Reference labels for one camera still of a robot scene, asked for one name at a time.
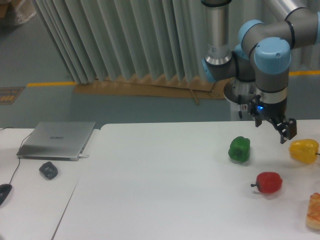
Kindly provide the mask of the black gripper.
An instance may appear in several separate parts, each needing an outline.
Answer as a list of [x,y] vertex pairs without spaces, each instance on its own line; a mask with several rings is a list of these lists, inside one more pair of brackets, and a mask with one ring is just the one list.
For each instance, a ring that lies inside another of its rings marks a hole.
[[252,116],[255,126],[259,127],[263,120],[272,124],[280,134],[280,143],[284,144],[297,135],[297,120],[286,119],[287,98],[276,103],[265,103],[261,101],[258,94],[248,102],[248,113]]

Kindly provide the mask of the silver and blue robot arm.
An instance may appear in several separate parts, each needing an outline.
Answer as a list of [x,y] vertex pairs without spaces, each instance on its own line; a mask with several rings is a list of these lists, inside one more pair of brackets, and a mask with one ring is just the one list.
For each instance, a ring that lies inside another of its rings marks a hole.
[[255,83],[247,94],[247,112],[260,126],[272,124],[282,143],[297,135],[297,122],[286,118],[291,51],[320,42],[320,14],[299,0],[268,0],[277,22],[250,20],[238,32],[238,45],[230,50],[228,0],[204,0],[208,50],[202,59],[211,83],[236,78]]

